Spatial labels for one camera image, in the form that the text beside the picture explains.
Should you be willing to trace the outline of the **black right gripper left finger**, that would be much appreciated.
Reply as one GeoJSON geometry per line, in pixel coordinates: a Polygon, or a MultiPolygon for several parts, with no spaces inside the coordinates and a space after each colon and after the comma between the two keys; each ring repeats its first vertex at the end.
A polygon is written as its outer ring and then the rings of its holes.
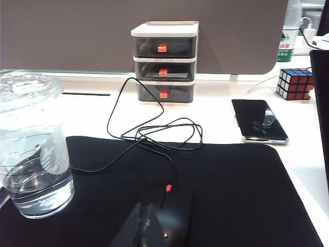
{"type": "Polygon", "coordinates": [[[141,246],[146,207],[135,205],[109,246],[141,246]]]}

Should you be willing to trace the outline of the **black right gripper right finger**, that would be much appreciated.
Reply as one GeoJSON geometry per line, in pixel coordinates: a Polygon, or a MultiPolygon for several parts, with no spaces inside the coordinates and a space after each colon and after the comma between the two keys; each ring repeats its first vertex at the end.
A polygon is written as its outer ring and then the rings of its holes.
{"type": "Polygon", "coordinates": [[[152,204],[145,207],[143,246],[164,246],[165,238],[152,204]]]}

